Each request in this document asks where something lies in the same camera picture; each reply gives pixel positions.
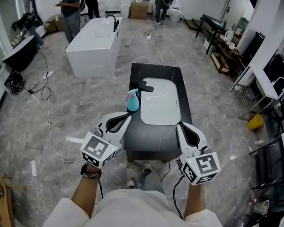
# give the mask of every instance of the man in gray shirt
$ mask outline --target man in gray shirt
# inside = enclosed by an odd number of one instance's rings
[[[57,4],[64,15],[64,32],[69,43],[80,32],[80,0],[62,0]]]

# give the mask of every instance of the gray marble floor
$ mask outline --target gray marble floor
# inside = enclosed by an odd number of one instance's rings
[[[32,97],[23,91],[18,96],[7,95],[0,109],[0,173],[12,176],[13,185],[24,185],[26,192],[14,192],[15,216],[20,223],[43,209],[36,194],[35,185],[29,185],[32,176],[28,167],[36,160],[38,181],[43,184],[40,195],[46,204],[55,205],[62,197],[71,197],[81,176],[82,162],[66,163],[59,160],[51,149],[48,111],[50,114],[52,146],[57,156],[67,161],[81,159],[80,145],[68,141],[69,137],[83,138],[101,116],[124,111],[130,68],[133,62],[157,64],[160,56],[146,40],[143,32],[153,28],[152,20],[126,20],[123,23],[124,38],[118,56],[115,77],[79,79],[74,77],[68,62],[64,33],[48,35],[42,49],[47,58],[48,80],[52,96],[48,101],[40,99],[40,93]],[[236,119],[244,110],[243,103],[230,93],[232,80],[219,74],[209,55],[205,55],[204,38],[195,38],[195,32],[184,23],[175,24],[167,19],[163,26],[151,32],[152,42],[162,55],[165,65],[180,67],[188,95],[193,124],[202,130],[208,143],[217,151],[221,173],[205,184],[206,206],[214,211],[224,226],[236,226],[248,211],[248,201],[253,197],[250,186],[254,184],[255,164],[248,155],[254,148],[257,135],[247,129],[247,123]],[[133,36],[130,47],[124,47]],[[45,61],[40,53],[23,72],[26,87],[37,83],[42,87]],[[143,162],[127,163],[126,154],[119,153],[104,167],[104,194],[124,188],[126,181],[137,177]],[[180,178],[175,162],[163,185],[170,207],[172,190]],[[157,173],[163,176],[168,164],[154,162]],[[186,203],[188,181],[177,187],[177,204],[183,211]],[[26,226],[42,226],[53,207],[47,206],[25,221]]]

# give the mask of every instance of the yellow container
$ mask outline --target yellow container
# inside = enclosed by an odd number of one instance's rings
[[[249,122],[248,122],[248,129],[249,130],[255,130],[261,126],[263,126],[264,121],[261,115],[257,114],[255,117],[253,117]]]

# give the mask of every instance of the blue spray bottle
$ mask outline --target blue spray bottle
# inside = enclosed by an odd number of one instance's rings
[[[132,112],[135,112],[138,110],[139,108],[139,100],[137,98],[137,95],[136,95],[136,92],[138,91],[138,89],[133,89],[133,90],[130,90],[128,93],[127,93],[127,99],[126,99],[126,102],[127,102],[127,108],[129,111],[132,111]]]

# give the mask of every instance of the white bathtub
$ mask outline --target white bathtub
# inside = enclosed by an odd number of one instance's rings
[[[120,50],[122,31],[120,25],[114,32],[114,18],[90,20],[66,49],[71,68],[78,78],[114,76]]]

